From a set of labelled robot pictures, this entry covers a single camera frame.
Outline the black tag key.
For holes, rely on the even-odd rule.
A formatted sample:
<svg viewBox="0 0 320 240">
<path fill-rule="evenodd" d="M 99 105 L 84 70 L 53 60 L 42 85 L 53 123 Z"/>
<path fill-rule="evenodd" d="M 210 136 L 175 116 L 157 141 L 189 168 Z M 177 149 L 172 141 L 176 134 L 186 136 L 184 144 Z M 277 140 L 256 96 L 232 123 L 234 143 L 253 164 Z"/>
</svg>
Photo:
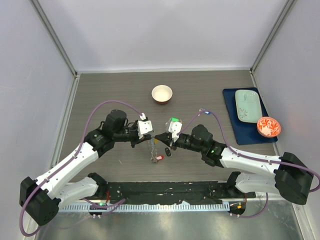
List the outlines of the black tag key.
<svg viewBox="0 0 320 240">
<path fill-rule="evenodd" d="M 168 147 L 166 147 L 164 151 L 165 151 L 165 154 L 166 154 L 167 157 L 171 157 L 172 156 L 171 150 Z"/>
</svg>

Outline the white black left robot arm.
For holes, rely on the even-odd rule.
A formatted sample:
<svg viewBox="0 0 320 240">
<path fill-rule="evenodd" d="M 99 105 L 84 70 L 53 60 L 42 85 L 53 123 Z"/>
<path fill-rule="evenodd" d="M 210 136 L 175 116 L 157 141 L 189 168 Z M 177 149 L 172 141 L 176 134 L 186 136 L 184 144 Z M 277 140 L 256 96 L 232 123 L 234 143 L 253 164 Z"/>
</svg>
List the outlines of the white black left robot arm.
<svg viewBox="0 0 320 240">
<path fill-rule="evenodd" d="M 102 199 L 107 182 L 97 173 L 68 184 L 81 170 L 110 151 L 115 143 L 137 144 L 152 138 L 152 122 L 142 115 L 129 122 L 127 114 L 114 109 L 98 128 L 90 131 L 65 159 L 36 179 L 26 177 L 20 183 L 19 204 L 24 213 L 42 227 L 48 224 L 63 207 L 85 197 Z"/>
</svg>

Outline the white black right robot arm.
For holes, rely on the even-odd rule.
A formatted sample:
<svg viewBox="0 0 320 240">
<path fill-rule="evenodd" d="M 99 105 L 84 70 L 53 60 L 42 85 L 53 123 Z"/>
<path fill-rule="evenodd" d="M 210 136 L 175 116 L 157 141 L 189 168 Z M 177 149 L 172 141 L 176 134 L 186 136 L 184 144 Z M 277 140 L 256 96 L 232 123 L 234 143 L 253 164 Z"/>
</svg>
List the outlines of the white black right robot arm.
<svg viewBox="0 0 320 240">
<path fill-rule="evenodd" d="M 261 155 L 228 147 L 213 139 L 202 124 L 191 134 L 178 134 L 176 129 L 157 134 L 155 139 L 166 146 L 201 153 L 201 159 L 212 167 L 238 169 L 226 184 L 226 193 L 233 198 L 242 193 L 262 192 L 280 195 L 285 200 L 305 205 L 314 175 L 293 153 L 282 156 Z"/>
</svg>

